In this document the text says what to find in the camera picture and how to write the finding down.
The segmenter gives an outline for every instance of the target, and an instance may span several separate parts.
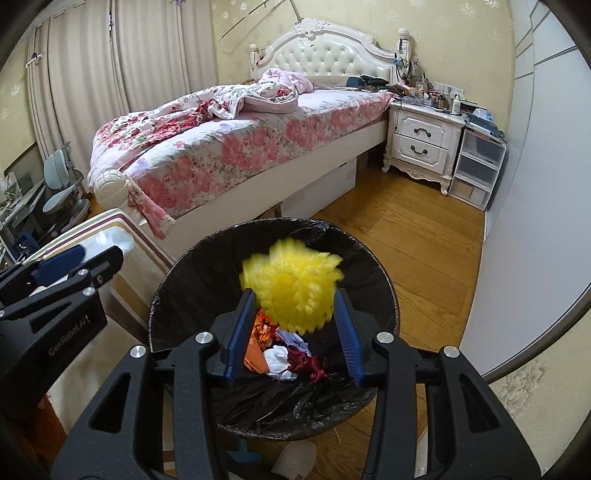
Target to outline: metal screw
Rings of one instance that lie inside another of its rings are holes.
[[[195,335],[195,341],[197,343],[209,343],[213,340],[213,335],[209,332],[201,332]]]
[[[379,332],[377,338],[380,343],[392,343],[394,341],[394,335],[390,332]]]
[[[460,351],[453,345],[447,345],[443,347],[443,353],[449,358],[457,358],[460,356]]]
[[[146,347],[143,345],[136,345],[129,351],[129,354],[134,358],[141,358],[146,354]]]

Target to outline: nightstand drawer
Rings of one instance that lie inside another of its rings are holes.
[[[396,133],[449,149],[454,126],[435,118],[400,110]]]
[[[399,160],[414,163],[442,174],[447,159],[447,150],[395,134],[392,139],[391,155]]]

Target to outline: floral bedding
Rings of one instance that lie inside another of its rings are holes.
[[[271,103],[281,104],[283,98],[292,105],[294,89],[274,85]],[[242,92],[248,86],[225,87]],[[130,204],[142,212],[154,234],[164,238],[175,218],[262,171],[371,123],[392,98],[386,91],[315,90],[298,97],[296,93],[297,107],[291,113],[242,111],[232,118],[238,112],[232,112],[232,101],[223,95],[216,90],[208,102],[197,101],[189,108],[179,99],[102,127],[95,136],[91,188],[106,170],[125,173]],[[275,111],[275,105],[265,111]],[[222,115],[215,115],[222,118],[212,118],[208,108],[221,109]]]

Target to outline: floral wallpaper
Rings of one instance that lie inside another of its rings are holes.
[[[35,143],[27,93],[27,42],[15,48],[0,71],[0,174]]]
[[[288,0],[210,0],[220,83],[249,75],[251,43],[266,47],[288,31],[296,16]],[[370,33],[393,48],[398,29],[408,28],[414,53],[432,82],[466,91],[505,129],[513,93],[515,45],[509,0],[295,0],[302,17],[315,17]]]

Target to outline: bed frame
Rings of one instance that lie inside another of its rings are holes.
[[[256,46],[251,46],[251,53],[257,51]],[[315,18],[303,19],[262,53],[262,57],[256,56],[258,61],[251,62],[254,77],[271,67],[278,67],[309,76],[365,74],[395,81],[394,53],[378,48],[371,35]],[[374,122],[259,173],[178,218],[166,239],[156,239],[156,243],[178,258],[205,236],[256,218],[343,163],[385,141],[387,130],[387,119]],[[128,206],[125,176],[116,170],[108,173],[109,181],[99,182],[95,189],[99,204],[105,209],[120,208],[153,237],[140,212]]]

